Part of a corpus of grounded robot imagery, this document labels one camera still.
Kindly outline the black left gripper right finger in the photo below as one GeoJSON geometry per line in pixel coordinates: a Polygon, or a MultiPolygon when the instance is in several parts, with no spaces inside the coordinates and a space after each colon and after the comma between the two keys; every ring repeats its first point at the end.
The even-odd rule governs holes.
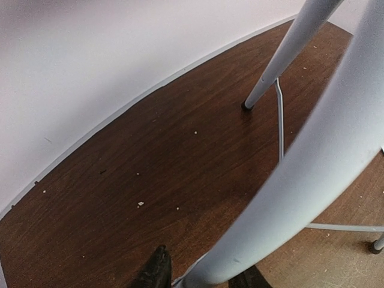
{"type": "Polygon", "coordinates": [[[249,267],[244,272],[228,281],[228,288],[272,288],[256,266],[249,267]]]}

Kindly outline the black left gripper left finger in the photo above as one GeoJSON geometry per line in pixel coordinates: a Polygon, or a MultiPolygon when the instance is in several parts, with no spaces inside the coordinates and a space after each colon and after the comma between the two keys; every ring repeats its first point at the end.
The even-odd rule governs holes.
{"type": "Polygon", "coordinates": [[[165,288],[172,286],[171,256],[165,245],[152,253],[134,281],[135,287],[165,288]]]}

